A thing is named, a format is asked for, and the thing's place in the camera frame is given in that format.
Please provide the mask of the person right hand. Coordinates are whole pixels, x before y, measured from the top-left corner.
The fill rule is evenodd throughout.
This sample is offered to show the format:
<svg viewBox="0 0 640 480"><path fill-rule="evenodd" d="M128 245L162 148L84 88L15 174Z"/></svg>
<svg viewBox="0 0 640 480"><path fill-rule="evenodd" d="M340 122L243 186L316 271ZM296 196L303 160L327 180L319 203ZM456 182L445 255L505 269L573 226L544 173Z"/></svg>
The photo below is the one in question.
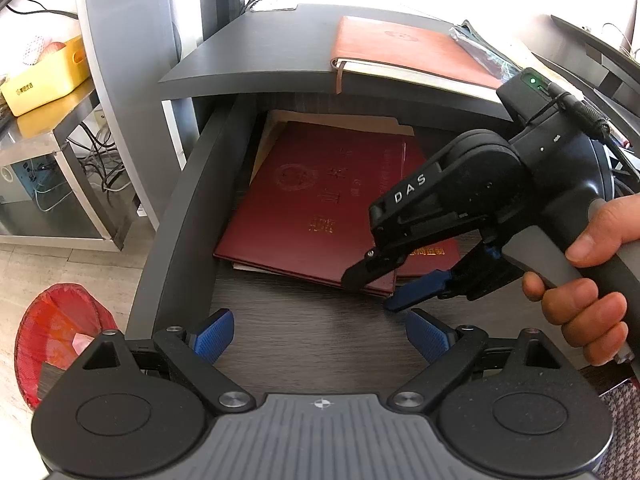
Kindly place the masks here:
<svg viewBox="0 0 640 480"><path fill-rule="evenodd" d="M620 197L598 209L565 255L578 268L598 266L620 246L638 238L639 197ZM524 274L523 292L529 300L541 303L547 321L559 326L568 344L581 348L593 366L612 361L626 342L627 299L620 292L602 294L589 278L548 289L533 272Z"/></svg>

